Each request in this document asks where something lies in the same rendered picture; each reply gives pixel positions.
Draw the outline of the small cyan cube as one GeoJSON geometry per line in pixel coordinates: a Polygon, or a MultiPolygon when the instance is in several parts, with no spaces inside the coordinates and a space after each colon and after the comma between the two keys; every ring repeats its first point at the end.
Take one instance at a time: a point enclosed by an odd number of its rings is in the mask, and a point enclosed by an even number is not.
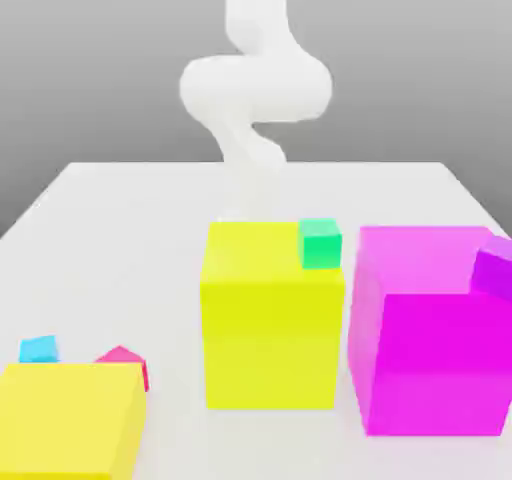
{"type": "Polygon", "coordinates": [[[23,339],[20,343],[20,363],[56,363],[59,361],[54,335],[23,339]]]}

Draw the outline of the large lime yellow box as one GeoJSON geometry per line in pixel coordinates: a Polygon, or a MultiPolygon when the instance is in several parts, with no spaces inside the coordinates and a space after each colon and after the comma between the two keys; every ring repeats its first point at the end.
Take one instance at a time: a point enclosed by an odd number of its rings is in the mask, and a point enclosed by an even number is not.
{"type": "Polygon", "coordinates": [[[211,223],[200,276],[210,409],[334,406],[345,283],[304,269],[298,222],[211,223]]]}

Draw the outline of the small purple cube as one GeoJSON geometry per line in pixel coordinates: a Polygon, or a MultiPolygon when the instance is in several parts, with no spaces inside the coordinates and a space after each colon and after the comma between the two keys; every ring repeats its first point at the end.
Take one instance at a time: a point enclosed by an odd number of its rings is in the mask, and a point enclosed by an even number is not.
{"type": "Polygon", "coordinates": [[[512,239],[492,235],[478,249],[470,288],[512,303],[512,239]]]}

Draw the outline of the small pink cube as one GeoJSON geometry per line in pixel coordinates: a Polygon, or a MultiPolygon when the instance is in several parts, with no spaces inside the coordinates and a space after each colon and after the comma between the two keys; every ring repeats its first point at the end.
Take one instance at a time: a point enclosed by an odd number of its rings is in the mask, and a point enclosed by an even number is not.
{"type": "Polygon", "coordinates": [[[150,390],[146,360],[128,348],[118,345],[95,360],[96,363],[139,363],[142,369],[144,390],[150,390]]]}

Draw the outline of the small green cube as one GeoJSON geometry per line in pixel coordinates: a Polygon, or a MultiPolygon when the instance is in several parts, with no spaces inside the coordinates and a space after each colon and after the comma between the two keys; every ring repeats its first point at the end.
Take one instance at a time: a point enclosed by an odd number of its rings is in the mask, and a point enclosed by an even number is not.
{"type": "Polygon", "coordinates": [[[333,218],[298,222],[298,252],[304,269],[335,269],[341,265],[342,233],[333,218]]]}

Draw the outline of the large magenta box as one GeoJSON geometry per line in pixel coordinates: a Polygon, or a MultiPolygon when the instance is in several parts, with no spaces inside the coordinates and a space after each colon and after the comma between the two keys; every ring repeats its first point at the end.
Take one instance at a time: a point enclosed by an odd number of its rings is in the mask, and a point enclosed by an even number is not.
{"type": "Polygon", "coordinates": [[[497,436],[512,404],[512,303],[472,291],[482,226],[365,226],[348,364],[369,436],[497,436]]]}

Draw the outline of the large pale yellow box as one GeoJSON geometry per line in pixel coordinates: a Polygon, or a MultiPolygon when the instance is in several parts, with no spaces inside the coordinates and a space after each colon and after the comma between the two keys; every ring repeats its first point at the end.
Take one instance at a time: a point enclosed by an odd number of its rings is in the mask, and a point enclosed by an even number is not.
{"type": "Polygon", "coordinates": [[[0,480],[133,480],[145,417],[137,363],[9,364],[0,480]]]}

